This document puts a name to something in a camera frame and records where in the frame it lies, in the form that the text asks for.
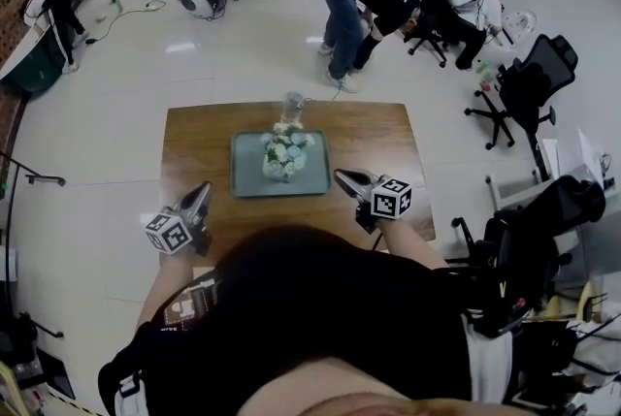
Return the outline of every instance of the white sneaker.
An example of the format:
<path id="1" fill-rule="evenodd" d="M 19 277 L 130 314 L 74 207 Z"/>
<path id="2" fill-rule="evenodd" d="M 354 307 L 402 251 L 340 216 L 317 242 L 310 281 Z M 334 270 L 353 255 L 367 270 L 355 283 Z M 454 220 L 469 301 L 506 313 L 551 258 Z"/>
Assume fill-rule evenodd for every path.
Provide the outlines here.
<path id="1" fill-rule="evenodd" d="M 74 61 L 73 64 L 65 62 L 65 65 L 62 67 L 62 74 L 68 75 L 69 73 L 75 73 L 79 67 L 78 61 Z"/>
<path id="2" fill-rule="evenodd" d="M 329 71 L 326 71 L 326 83 L 328 85 L 334 86 L 335 88 L 338 88 L 339 90 L 349 92 L 350 94 L 357 94 L 358 92 L 360 92 L 360 90 L 362 90 L 360 84 L 356 83 L 356 81 L 352 77 L 348 77 L 347 75 L 345 75 L 340 80 L 337 80 L 332 78 L 332 75 L 330 75 Z"/>
<path id="3" fill-rule="evenodd" d="M 327 56 L 332 55 L 334 53 L 334 48 L 331 48 L 325 42 L 322 42 L 321 46 L 319 46 L 319 49 L 317 50 L 317 52 L 319 52 L 319 55 L 327 57 Z"/>
<path id="4" fill-rule="evenodd" d="M 89 36 L 90 35 L 88 34 L 88 32 L 84 32 L 81 35 L 76 35 L 76 39 L 74 40 L 71 47 L 78 48 L 82 44 L 82 42 L 84 42 Z"/>

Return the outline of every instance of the white flowers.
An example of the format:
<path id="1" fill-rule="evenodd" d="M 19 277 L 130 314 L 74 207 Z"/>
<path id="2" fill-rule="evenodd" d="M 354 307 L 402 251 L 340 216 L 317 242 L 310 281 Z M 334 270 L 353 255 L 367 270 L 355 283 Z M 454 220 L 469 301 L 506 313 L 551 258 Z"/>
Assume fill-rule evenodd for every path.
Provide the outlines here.
<path id="1" fill-rule="evenodd" d="M 314 145 L 314 138 L 302 133 L 302 128 L 299 122 L 279 122 L 274 125 L 273 133 L 261 135 L 261 143 L 265 146 L 263 173 L 266 176 L 288 181 L 305 167 L 307 155 L 304 149 Z"/>

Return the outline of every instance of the white tile floor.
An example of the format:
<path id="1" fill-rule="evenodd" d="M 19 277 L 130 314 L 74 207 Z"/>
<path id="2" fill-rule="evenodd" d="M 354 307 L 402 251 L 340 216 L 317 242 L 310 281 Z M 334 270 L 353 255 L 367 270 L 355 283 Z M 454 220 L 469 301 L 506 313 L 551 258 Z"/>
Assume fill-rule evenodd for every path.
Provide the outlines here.
<path id="1" fill-rule="evenodd" d="M 122 0 L 125 10 L 150 0 Z M 26 109 L 15 157 L 68 185 L 21 182 L 14 242 L 19 310 L 65 332 L 42 346 L 66 363 L 78 403 L 103 411 L 99 368 L 131 338 L 157 253 L 143 235 L 160 208 L 159 170 L 166 111 L 172 107 L 279 100 L 288 90 L 330 100 L 316 54 L 323 0 L 230 1 L 219 21 L 197 20 L 176 0 L 154 14 L 125 16 L 110 35 L 78 51 L 80 70 L 61 78 Z M 89 0 L 80 17 L 94 37 L 115 8 Z M 109 15 L 101 24 L 101 13 Z M 365 89 L 337 100 L 402 102 L 408 107 L 427 178 L 440 249 L 457 241 L 464 215 L 480 235 L 493 208 L 486 174 L 528 178 L 525 138 L 486 151 L 489 125 L 463 115 L 474 102 L 473 73 L 446 69 L 425 49 L 415 57 L 391 36 L 359 77 Z"/>

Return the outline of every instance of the desk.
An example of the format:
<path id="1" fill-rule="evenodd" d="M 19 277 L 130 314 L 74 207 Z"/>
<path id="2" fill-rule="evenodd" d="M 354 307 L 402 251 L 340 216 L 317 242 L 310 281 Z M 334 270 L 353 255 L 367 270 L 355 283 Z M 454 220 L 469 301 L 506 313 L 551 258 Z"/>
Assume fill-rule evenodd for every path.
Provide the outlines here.
<path id="1" fill-rule="evenodd" d="M 376 236 L 354 221 L 356 203 L 336 183 L 325 195 L 238 199 L 230 191 L 231 139 L 237 132 L 269 131 L 281 103 L 222 104 L 168 111 L 162 155 L 163 203 L 172 204 L 200 182 L 213 183 L 207 224 L 213 234 L 208 257 L 196 266 L 212 266 L 243 238 L 282 224 L 311 225 L 371 248 Z M 434 221 L 420 157 L 403 104 L 308 101 L 302 122 L 322 130 L 331 169 L 365 168 L 412 185 L 412 209 L 406 221 L 425 240 L 435 238 Z"/>

